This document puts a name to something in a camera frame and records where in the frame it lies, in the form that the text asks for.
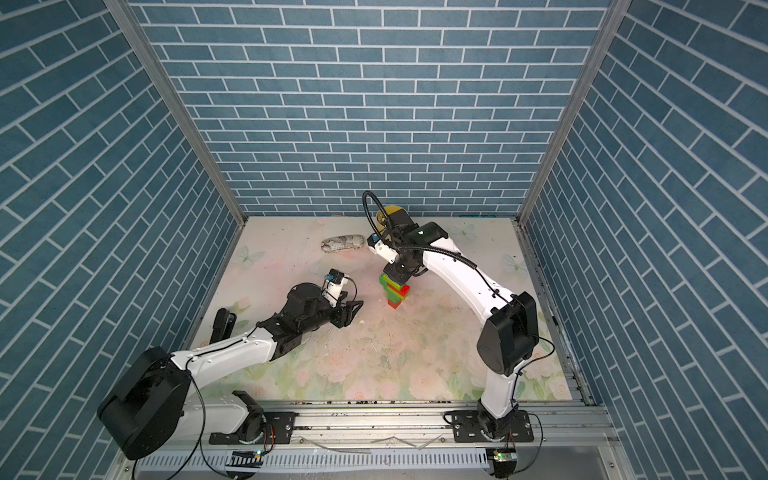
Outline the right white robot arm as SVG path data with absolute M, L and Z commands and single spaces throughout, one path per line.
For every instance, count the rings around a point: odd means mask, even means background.
M 375 232 L 369 249 L 386 260 L 384 273 L 399 286 L 423 273 L 440 277 L 479 317 L 476 348 L 488 369 L 478 402 L 483 434 L 497 440 L 510 434 L 516 417 L 518 378 L 533 361 L 540 341 L 535 299 L 514 293 L 489 278 L 434 222 L 419 225 L 397 207 L 381 209 L 369 221 Z

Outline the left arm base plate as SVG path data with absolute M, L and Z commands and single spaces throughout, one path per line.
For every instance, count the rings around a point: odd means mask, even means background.
M 250 413 L 234 433 L 211 433 L 210 445 L 287 445 L 293 435 L 297 414 L 294 412 Z

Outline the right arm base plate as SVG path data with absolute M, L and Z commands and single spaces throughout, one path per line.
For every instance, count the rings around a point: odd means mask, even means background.
M 501 419 L 483 407 L 479 410 L 453 410 L 443 414 L 456 443 L 507 442 L 529 443 L 534 440 L 529 415 L 513 410 Z

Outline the lime lego brick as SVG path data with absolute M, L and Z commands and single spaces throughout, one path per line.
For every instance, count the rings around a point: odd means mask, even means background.
M 386 289 L 389 289 L 389 290 L 392 290 L 392 291 L 400 291 L 401 288 L 402 288 L 402 286 L 400 284 L 398 284 L 397 282 L 395 282 L 392 279 L 390 279 L 389 276 L 387 274 L 385 274 L 385 273 L 382 273 L 380 275 L 379 280 L 380 280 L 381 285 L 384 288 L 386 288 Z
M 399 292 L 387 291 L 387 301 L 389 303 L 399 303 L 408 296 L 408 293 L 401 294 Z

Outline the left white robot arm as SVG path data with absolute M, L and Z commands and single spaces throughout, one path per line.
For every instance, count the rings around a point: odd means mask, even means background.
M 343 286 L 301 283 L 288 292 L 279 312 L 244 334 L 193 350 L 146 350 L 101 402 L 98 419 L 130 460 L 144 458 L 190 431 L 237 444 L 266 439 L 267 419 L 250 394 L 236 390 L 237 402 L 206 405 L 203 387 L 283 357 L 306 333 L 325 324 L 349 326 L 364 303 L 349 297 Z

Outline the red long lego brick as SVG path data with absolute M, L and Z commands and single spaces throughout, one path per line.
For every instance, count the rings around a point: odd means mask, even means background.
M 401 294 L 405 294 L 405 293 L 408 293 L 408 294 L 409 294 L 409 292 L 410 292 L 410 286 L 409 286 L 409 285 L 401 285 L 401 286 L 402 286 L 402 288 L 401 288 L 401 290 L 400 290 L 400 291 L 393 291 L 393 292 L 399 292 L 399 293 L 401 293 Z

